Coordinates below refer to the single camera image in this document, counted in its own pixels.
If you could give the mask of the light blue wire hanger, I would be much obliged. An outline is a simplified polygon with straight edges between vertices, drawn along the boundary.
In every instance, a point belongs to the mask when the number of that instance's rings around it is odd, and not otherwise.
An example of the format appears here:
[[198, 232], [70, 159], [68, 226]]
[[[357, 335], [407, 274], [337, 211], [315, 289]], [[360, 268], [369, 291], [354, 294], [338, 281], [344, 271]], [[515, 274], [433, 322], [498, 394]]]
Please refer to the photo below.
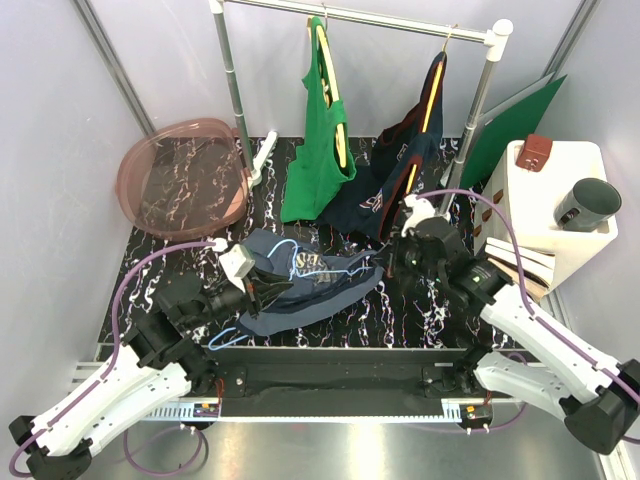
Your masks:
[[226, 276], [211, 300], [213, 318], [238, 315], [207, 348], [219, 351], [249, 337], [268, 337], [309, 326], [364, 298], [384, 270], [373, 250], [323, 256], [293, 239], [245, 242], [221, 255]]

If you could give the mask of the grey-blue tank top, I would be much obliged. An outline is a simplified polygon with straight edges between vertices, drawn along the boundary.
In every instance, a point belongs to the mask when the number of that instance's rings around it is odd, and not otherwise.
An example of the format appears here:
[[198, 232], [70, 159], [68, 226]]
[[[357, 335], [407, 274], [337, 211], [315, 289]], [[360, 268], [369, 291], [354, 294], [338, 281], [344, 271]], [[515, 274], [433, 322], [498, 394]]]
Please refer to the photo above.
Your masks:
[[268, 308], [255, 316], [240, 316], [236, 328], [249, 336], [266, 337], [331, 317], [365, 297], [384, 273], [382, 267], [369, 264], [376, 255], [373, 250], [351, 256], [322, 255], [309, 244], [262, 229], [254, 230], [242, 245], [258, 269], [292, 282]]

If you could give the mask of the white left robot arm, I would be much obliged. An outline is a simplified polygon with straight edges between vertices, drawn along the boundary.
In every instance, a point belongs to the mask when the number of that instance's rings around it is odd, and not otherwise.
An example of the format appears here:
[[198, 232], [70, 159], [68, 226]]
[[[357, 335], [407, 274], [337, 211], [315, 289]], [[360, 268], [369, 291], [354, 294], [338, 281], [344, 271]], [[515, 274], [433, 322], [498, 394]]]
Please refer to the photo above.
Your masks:
[[205, 396], [216, 388], [216, 367], [191, 329], [232, 314], [257, 315], [291, 288], [282, 275], [257, 268], [234, 285], [207, 289], [196, 274], [174, 277], [153, 308], [131, 323], [112, 355], [56, 406], [19, 416], [9, 426], [26, 458], [18, 478], [77, 479], [121, 432], [164, 403]]

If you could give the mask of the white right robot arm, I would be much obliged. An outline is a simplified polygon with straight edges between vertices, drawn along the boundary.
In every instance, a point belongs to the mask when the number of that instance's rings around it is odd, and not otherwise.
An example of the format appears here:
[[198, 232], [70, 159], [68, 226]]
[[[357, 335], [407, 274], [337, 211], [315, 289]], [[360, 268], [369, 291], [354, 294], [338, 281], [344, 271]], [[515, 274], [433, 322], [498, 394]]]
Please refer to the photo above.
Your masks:
[[466, 396], [504, 393], [562, 421], [602, 455], [625, 440], [639, 417], [639, 363], [589, 345], [531, 301], [489, 260], [473, 256], [441, 217], [395, 226], [387, 265], [402, 280], [431, 278], [459, 304], [514, 338], [539, 366], [474, 347], [458, 361], [454, 384]]

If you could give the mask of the navy maroon-trimmed tank top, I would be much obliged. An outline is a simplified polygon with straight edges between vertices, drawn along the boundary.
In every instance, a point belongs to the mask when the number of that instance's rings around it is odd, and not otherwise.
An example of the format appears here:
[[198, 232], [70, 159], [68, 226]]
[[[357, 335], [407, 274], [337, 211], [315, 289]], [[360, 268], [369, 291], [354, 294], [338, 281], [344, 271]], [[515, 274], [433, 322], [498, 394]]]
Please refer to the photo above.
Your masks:
[[391, 234], [409, 179], [405, 154], [412, 137], [419, 102], [404, 119], [382, 131], [367, 165], [356, 167], [355, 178], [344, 184], [318, 217], [344, 234], [359, 232], [379, 242]]

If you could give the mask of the green tank top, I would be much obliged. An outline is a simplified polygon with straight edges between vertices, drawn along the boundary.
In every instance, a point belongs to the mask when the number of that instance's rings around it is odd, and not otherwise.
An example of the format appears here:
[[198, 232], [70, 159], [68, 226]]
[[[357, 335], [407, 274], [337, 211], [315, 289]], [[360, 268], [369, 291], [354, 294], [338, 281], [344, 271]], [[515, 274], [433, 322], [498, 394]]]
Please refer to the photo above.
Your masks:
[[[323, 25], [313, 16], [313, 27]], [[330, 108], [326, 106], [319, 60], [321, 53], [312, 45], [316, 32], [309, 37], [310, 66], [302, 79], [307, 91], [304, 141], [296, 148], [295, 159], [289, 164], [280, 219], [284, 223], [317, 219], [336, 197], [342, 186], [356, 176], [356, 166], [348, 145], [348, 121], [340, 96]], [[343, 174], [336, 162], [334, 137], [336, 125], [343, 123], [346, 135], [347, 169]]]

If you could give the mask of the yellow hanger in green top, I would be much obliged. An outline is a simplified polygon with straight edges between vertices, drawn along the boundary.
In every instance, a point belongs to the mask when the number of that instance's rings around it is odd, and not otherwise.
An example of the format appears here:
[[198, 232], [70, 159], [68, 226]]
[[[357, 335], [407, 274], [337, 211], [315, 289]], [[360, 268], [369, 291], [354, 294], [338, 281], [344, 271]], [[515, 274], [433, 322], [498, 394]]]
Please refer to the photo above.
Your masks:
[[[338, 101], [340, 99], [340, 96], [326, 29], [323, 25], [313, 27], [313, 16], [308, 17], [307, 29], [309, 37], [312, 37], [312, 33], [316, 32], [316, 41], [312, 41], [312, 45], [321, 53], [321, 59], [319, 60], [321, 85], [326, 106], [330, 108], [335, 101]], [[348, 157], [346, 150], [345, 127], [343, 123], [339, 123], [336, 125], [334, 151], [335, 159], [341, 172], [343, 174], [347, 174]]]

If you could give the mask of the yellow hanger in navy top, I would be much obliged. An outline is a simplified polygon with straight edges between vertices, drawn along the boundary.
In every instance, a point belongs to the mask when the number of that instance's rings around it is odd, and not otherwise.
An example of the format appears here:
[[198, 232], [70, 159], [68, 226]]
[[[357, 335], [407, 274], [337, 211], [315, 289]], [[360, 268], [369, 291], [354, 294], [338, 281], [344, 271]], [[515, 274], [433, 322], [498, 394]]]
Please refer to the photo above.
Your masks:
[[448, 34], [441, 50], [433, 58], [423, 84], [412, 128], [412, 137], [405, 154], [410, 167], [406, 194], [415, 185], [415, 181], [424, 170], [427, 162], [433, 158], [443, 136], [444, 78], [448, 61], [447, 45], [450, 38], [451, 33]]

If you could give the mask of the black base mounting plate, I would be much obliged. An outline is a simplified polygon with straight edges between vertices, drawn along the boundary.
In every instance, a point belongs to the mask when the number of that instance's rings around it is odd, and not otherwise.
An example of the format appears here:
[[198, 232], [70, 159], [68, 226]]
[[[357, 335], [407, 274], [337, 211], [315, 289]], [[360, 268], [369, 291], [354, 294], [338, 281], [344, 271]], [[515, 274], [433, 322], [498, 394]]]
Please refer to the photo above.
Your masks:
[[229, 347], [212, 353], [223, 380], [222, 416], [249, 421], [446, 418], [444, 400], [481, 402], [461, 388], [462, 349]]

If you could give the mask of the white drawer cabinet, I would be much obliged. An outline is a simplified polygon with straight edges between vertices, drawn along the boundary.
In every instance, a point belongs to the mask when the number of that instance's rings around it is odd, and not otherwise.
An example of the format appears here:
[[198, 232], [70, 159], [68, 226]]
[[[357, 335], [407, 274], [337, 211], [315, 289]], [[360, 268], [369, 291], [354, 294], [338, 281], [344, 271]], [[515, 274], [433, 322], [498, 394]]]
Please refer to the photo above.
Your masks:
[[588, 141], [555, 141], [539, 172], [516, 165], [524, 142], [506, 146], [482, 195], [510, 221], [521, 248], [555, 256], [554, 290], [618, 236], [615, 217], [589, 233], [564, 231], [555, 223], [556, 206], [583, 178], [606, 178], [601, 150]]

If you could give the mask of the pink translucent plastic basin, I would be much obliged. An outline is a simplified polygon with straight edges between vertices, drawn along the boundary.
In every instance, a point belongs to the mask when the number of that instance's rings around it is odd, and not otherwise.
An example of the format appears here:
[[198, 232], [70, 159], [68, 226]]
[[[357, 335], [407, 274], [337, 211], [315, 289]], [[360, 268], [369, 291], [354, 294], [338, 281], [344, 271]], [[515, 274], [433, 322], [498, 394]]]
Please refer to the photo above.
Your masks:
[[248, 178], [231, 128], [200, 118], [162, 128], [131, 147], [115, 192], [136, 228], [182, 242], [240, 220], [247, 210]]

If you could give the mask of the brown leather box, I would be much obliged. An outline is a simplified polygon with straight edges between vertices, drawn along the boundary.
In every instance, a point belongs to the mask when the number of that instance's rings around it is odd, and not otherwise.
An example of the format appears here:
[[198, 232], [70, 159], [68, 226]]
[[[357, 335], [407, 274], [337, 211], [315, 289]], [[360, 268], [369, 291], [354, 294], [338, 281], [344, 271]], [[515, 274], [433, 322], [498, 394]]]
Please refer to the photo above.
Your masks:
[[551, 138], [529, 134], [516, 158], [515, 165], [526, 171], [540, 172], [551, 155], [552, 146]]

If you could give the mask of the green board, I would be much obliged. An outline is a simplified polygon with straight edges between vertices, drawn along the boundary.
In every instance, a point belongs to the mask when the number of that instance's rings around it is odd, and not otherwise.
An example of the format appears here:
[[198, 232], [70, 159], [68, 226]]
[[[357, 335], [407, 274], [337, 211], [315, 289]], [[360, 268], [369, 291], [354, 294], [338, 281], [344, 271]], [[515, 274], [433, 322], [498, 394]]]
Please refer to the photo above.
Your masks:
[[506, 146], [536, 131], [565, 76], [548, 75], [483, 113], [472, 137], [460, 184], [470, 188], [489, 178]]

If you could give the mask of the dark green mug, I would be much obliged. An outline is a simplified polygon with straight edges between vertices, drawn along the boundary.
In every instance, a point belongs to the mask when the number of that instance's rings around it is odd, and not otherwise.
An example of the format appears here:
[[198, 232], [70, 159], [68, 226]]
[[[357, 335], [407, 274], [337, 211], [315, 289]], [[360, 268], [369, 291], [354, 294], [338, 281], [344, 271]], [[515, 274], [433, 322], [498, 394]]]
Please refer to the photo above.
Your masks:
[[621, 195], [613, 185], [598, 178], [584, 178], [556, 206], [554, 220], [561, 230], [592, 232], [621, 206]]

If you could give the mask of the white clothes rack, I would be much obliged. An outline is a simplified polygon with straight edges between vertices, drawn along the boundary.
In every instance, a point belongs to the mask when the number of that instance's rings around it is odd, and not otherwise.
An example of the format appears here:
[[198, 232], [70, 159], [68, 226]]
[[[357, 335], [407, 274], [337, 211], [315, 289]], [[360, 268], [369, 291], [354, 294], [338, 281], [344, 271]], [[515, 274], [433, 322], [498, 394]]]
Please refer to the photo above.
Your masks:
[[[346, 1], [343, 5], [476, 30], [513, 17], [504, 1]], [[275, 130], [283, 137], [303, 136], [307, 91], [302, 78], [311, 57], [306, 16], [228, 1], [222, 7], [250, 133], [261, 136]], [[341, 20], [328, 21], [326, 32], [353, 137], [374, 137], [404, 116], [417, 102], [426, 70], [443, 42]], [[463, 126], [484, 53], [476, 43], [449, 44], [444, 120], [451, 135]]]

